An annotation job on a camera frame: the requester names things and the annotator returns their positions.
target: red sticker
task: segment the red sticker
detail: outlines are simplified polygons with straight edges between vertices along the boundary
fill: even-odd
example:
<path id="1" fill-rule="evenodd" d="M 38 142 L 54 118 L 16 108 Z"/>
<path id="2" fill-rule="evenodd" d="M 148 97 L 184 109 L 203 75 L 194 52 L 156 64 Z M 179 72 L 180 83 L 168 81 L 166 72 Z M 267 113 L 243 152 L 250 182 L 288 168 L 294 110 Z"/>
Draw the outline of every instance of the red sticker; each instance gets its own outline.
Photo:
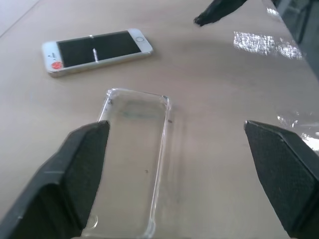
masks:
<path id="1" fill-rule="evenodd" d="M 62 62 L 59 62 L 59 61 L 53 62 L 51 66 L 53 69 L 56 69 L 56 70 L 63 67 Z"/>

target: silver phone frame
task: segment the silver phone frame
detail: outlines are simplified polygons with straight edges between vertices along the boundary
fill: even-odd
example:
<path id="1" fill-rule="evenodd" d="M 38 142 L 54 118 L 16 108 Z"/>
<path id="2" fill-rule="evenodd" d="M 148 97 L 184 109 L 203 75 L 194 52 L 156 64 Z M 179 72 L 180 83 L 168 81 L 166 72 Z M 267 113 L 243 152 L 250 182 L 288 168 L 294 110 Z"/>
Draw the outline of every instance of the silver phone frame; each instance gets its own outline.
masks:
<path id="1" fill-rule="evenodd" d="M 136 45 L 139 47 L 141 52 L 125 55 L 125 56 L 119 56 L 115 58 L 110 58 L 110 59 L 105 59 L 105 60 L 100 60 L 100 61 L 95 61 L 95 62 L 90 62 L 86 64 L 81 64 L 81 65 L 76 65 L 76 66 L 71 66 L 71 67 L 62 66 L 60 69 L 54 69 L 52 67 L 52 64 L 55 62 L 60 62 L 63 65 L 63 60 L 62 60 L 59 47 L 57 45 L 57 41 L 49 41 L 42 45 L 42 54 L 44 58 L 45 68 L 50 76 L 59 77 L 62 75 L 95 69 L 95 68 L 110 65 L 110 64 L 130 61 L 136 58 L 146 57 L 152 54 L 153 48 L 140 30 L 136 28 L 129 28 L 127 29 L 127 31 L 129 32 L 129 34 L 131 35 L 132 39 L 134 40 Z"/>

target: clear plastic bag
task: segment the clear plastic bag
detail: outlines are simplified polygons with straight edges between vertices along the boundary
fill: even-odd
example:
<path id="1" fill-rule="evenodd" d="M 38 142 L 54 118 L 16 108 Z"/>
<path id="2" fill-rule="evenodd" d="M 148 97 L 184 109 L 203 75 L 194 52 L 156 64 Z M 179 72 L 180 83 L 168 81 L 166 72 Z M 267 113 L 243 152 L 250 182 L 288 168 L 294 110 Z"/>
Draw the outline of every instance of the clear plastic bag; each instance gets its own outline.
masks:
<path id="1" fill-rule="evenodd" d="M 297 133 L 302 140 L 319 154 L 319 116 L 314 112 L 279 112 L 281 127 Z"/>

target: phone home button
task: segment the phone home button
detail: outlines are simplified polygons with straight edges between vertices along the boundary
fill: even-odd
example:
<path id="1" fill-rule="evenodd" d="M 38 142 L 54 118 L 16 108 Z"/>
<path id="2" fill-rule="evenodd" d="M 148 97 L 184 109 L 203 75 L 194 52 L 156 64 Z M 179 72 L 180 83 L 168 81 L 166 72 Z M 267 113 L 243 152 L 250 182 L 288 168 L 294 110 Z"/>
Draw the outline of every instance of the phone home button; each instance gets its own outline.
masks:
<path id="1" fill-rule="evenodd" d="M 141 42 L 141 41 L 144 41 L 144 38 L 139 36 L 139 37 L 135 38 L 135 40 L 138 41 L 138 42 Z"/>

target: light wood tabletop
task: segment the light wood tabletop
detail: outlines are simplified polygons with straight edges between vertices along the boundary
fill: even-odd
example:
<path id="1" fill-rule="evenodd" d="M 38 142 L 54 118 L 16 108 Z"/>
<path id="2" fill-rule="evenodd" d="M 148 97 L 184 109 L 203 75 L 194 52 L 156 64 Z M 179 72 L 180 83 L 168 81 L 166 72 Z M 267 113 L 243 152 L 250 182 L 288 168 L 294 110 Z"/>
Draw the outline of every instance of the light wood tabletop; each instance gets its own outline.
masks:
<path id="1" fill-rule="evenodd" d="M 106 91 L 121 87 L 172 103 L 157 238 L 288 238 L 258 180 L 243 123 L 278 125 L 281 110 L 318 113 L 319 86 L 303 59 L 234 47 L 234 32 L 292 42 L 263 1 L 202 28 L 192 21 L 210 0 L 34 3 L 19 14 L 8 7 L 15 15 L 0 28 L 0 218 L 67 134 L 97 120 Z M 42 43 L 131 27 L 148 38 L 153 56 L 61 78 L 46 73 Z"/>

